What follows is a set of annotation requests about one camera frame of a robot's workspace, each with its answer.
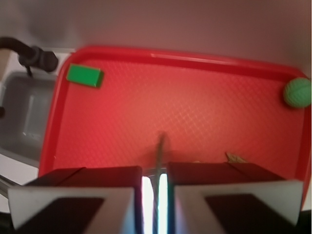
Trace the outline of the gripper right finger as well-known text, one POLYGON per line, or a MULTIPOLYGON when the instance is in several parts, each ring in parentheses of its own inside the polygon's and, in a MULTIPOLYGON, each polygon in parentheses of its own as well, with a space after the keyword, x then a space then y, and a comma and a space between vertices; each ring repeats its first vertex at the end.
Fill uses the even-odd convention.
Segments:
POLYGON ((303 183, 252 163, 167 165, 171 234, 296 234, 303 183))

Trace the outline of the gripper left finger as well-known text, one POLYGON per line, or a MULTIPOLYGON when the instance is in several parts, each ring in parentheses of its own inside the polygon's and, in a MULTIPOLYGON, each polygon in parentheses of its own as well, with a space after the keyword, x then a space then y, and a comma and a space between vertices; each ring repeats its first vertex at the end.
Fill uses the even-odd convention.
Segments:
POLYGON ((17 234, 140 234, 142 169, 56 169, 8 190, 17 234))

